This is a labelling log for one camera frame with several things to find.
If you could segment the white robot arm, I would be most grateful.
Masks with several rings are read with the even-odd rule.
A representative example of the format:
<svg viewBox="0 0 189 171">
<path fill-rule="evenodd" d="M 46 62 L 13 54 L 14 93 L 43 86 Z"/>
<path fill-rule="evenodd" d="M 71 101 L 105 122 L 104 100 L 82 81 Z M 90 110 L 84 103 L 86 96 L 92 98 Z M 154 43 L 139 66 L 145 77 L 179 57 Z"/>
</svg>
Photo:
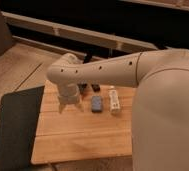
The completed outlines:
<svg viewBox="0 0 189 171">
<path fill-rule="evenodd" d="M 82 64 L 67 53 L 47 78 L 61 105 L 77 101 L 79 83 L 134 87 L 134 171 L 189 171 L 189 50 L 146 51 Z"/>
</svg>

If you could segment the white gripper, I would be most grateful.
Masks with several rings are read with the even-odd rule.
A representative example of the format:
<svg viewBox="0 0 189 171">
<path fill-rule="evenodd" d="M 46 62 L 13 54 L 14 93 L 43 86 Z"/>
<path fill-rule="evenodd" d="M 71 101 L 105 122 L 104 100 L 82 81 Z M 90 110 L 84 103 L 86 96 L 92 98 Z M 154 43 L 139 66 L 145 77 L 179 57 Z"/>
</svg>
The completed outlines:
<svg viewBox="0 0 189 171">
<path fill-rule="evenodd" d="M 81 112 L 83 106 L 80 102 L 79 88 L 76 84 L 58 85 L 58 99 L 62 104 L 59 104 L 59 113 L 61 114 L 64 109 L 64 104 L 75 104 Z"/>
</svg>

